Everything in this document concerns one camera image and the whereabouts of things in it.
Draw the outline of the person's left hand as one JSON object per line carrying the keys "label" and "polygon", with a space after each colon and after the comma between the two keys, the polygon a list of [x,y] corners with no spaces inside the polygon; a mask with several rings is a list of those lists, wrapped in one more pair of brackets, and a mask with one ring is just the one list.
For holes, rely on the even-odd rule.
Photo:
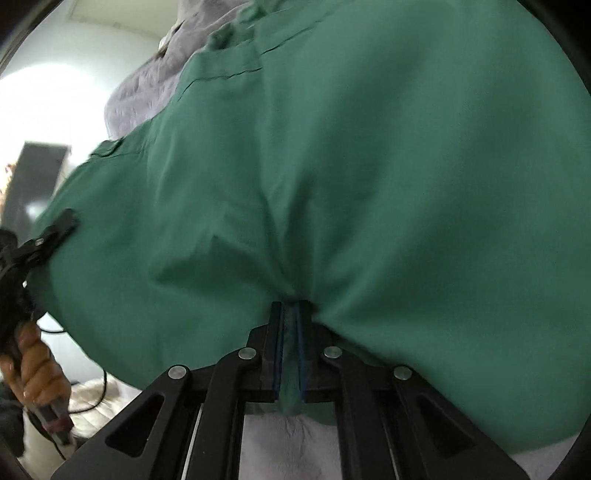
{"label": "person's left hand", "polygon": [[19,369],[11,356],[1,356],[3,379],[17,399],[27,407],[47,406],[54,401],[68,403],[71,384],[34,322],[20,328],[17,346],[22,355]]}

